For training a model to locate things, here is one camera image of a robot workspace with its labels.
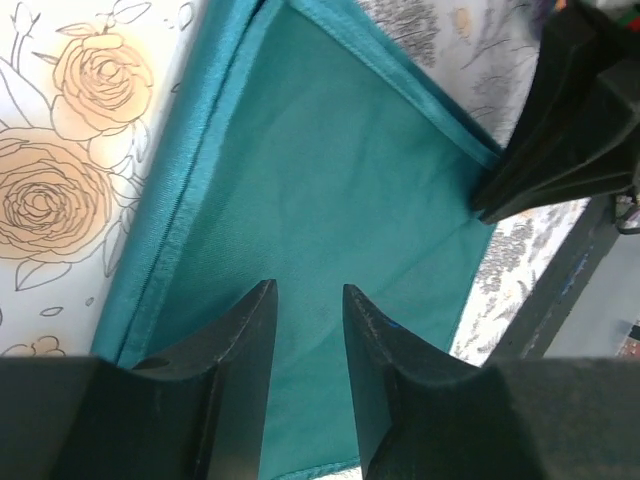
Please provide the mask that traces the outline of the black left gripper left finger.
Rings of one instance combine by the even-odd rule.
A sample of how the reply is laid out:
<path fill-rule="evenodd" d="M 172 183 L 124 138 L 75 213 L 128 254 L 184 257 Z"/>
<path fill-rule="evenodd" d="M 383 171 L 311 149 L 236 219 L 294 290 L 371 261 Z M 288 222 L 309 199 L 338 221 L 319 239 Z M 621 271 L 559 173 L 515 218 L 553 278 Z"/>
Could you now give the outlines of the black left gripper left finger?
<path fill-rule="evenodd" d="M 1 361 L 5 479 L 255 479 L 278 291 L 258 283 L 223 316 L 132 369 L 96 357 Z"/>

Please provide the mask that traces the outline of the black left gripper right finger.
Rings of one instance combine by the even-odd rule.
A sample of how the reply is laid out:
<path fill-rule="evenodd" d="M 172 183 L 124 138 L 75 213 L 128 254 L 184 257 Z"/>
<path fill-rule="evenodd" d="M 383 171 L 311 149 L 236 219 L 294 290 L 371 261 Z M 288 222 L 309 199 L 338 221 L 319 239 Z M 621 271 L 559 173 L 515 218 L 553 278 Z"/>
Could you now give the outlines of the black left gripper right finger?
<path fill-rule="evenodd" d="M 367 479 L 635 479 L 639 365 L 625 359 L 467 364 L 343 290 Z"/>

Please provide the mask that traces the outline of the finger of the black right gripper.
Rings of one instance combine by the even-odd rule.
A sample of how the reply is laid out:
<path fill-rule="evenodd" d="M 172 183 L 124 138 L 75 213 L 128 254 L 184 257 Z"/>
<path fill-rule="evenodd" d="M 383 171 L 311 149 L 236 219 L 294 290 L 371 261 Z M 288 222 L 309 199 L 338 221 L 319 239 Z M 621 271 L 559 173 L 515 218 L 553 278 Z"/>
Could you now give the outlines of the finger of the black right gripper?
<path fill-rule="evenodd" d="M 485 224 L 639 190 L 639 5 L 570 1 L 546 21 L 535 75 L 496 169 L 472 200 Z"/>

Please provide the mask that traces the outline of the teal cloth napkin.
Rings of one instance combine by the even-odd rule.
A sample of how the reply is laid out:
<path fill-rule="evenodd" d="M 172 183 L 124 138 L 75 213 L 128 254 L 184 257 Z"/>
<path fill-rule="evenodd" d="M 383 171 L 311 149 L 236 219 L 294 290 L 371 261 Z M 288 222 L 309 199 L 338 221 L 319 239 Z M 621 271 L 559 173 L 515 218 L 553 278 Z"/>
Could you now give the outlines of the teal cloth napkin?
<path fill-rule="evenodd" d="M 492 235 L 468 201 L 500 152 L 355 2 L 212 1 L 92 350 L 130 367 L 273 279 L 259 475 L 351 467 L 342 290 L 448 350 Z"/>

